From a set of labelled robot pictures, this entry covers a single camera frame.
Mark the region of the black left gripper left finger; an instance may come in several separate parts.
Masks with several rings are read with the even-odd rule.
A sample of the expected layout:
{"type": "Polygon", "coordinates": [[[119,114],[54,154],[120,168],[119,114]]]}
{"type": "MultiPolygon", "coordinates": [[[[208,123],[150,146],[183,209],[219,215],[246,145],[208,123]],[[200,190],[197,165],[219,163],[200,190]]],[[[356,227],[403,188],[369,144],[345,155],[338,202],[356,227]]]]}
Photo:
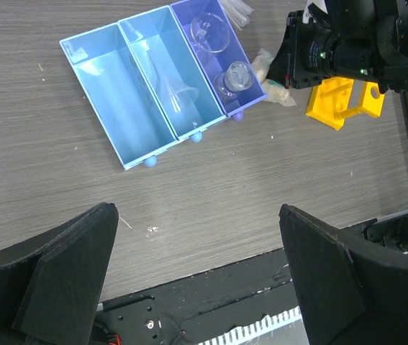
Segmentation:
{"type": "Polygon", "coordinates": [[[88,344],[118,226],[100,203],[0,250],[0,344],[88,344]]]}

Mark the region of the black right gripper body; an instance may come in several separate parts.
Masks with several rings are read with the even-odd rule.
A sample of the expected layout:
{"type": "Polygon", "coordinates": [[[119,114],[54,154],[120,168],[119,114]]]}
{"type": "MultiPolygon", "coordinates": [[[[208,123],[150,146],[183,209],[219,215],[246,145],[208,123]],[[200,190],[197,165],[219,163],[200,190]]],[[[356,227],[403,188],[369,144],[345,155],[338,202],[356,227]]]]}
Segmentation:
{"type": "Polygon", "coordinates": [[[303,14],[303,11],[289,13],[283,42],[268,70],[268,79],[286,89],[318,86],[330,77],[323,63],[332,31],[311,18],[303,22],[303,14]]]}

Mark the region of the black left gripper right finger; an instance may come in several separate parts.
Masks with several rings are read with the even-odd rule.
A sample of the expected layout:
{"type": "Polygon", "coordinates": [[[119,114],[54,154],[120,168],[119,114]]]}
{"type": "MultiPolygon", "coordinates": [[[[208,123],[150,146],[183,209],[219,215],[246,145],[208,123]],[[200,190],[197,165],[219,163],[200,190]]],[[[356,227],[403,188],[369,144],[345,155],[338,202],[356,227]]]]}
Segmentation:
{"type": "Polygon", "coordinates": [[[408,215],[338,229],[283,205],[279,225],[311,344],[408,344],[408,215]]]}

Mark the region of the plastic bag with gloves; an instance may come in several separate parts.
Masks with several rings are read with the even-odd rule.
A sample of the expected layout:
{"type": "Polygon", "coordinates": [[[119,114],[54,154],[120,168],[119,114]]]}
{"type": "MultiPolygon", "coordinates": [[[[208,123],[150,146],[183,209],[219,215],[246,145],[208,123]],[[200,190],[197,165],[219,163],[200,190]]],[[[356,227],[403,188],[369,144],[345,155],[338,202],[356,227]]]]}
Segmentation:
{"type": "Polygon", "coordinates": [[[295,106],[296,102],[290,95],[289,90],[284,88],[280,83],[268,78],[267,75],[272,62],[273,56],[267,50],[261,48],[251,63],[256,77],[267,95],[265,101],[273,104],[281,104],[285,107],[295,106]]]}

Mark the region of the small clear glass beaker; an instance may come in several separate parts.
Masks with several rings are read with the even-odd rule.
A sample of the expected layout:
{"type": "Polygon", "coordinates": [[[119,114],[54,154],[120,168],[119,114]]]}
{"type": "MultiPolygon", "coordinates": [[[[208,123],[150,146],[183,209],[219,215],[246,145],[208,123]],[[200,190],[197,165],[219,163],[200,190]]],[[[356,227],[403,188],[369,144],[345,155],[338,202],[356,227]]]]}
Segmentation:
{"type": "Polygon", "coordinates": [[[213,79],[213,86],[224,102],[234,101],[240,92],[248,90],[254,82],[251,67],[242,61],[233,62],[226,71],[213,79]]]}

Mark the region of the larger clear glass beaker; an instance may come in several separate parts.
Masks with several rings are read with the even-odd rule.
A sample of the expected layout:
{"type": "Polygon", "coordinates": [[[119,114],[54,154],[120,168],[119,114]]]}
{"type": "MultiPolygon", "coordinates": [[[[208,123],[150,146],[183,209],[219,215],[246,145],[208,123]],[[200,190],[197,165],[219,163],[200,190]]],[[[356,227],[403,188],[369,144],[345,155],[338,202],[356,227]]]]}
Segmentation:
{"type": "Polygon", "coordinates": [[[205,52],[220,53],[230,43],[227,21],[211,12],[197,14],[191,21],[191,38],[205,52]]]}

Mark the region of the blue three-compartment organizer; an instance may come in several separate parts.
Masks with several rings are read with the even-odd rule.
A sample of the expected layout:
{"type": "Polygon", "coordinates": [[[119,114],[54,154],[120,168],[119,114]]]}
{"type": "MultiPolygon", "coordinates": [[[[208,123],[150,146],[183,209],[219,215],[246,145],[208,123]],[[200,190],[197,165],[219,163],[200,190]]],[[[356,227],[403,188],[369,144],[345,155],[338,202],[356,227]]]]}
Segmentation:
{"type": "Polygon", "coordinates": [[[252,68],[253,85],[234,101],[222,101],[213,86],[233,62],[251,67],[219,1],[178,1],[62,39],[60,46],[124,169],[152,167],[173,145],[199,142],[205,130],[241,120],[266,97],[252,68]],[[202,12],[229,24],[224,51],[205,52],[193,42],[191,21],[202,12]],[[169,76],[200,92],[180,114],[166,114],[156,93],[160,78],[169,76]]]}

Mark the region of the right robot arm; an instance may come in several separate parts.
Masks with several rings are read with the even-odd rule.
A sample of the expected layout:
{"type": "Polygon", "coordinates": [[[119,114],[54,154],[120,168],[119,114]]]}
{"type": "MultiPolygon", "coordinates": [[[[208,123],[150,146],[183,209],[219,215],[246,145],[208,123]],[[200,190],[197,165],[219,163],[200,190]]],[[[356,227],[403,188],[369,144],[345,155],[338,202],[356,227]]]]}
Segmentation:
{"type": "Polygon", "coordinates": [[[268,78],[302,89],[333,77],[408,92],[408,1],[308,1],[289,13],[268,78]]]}

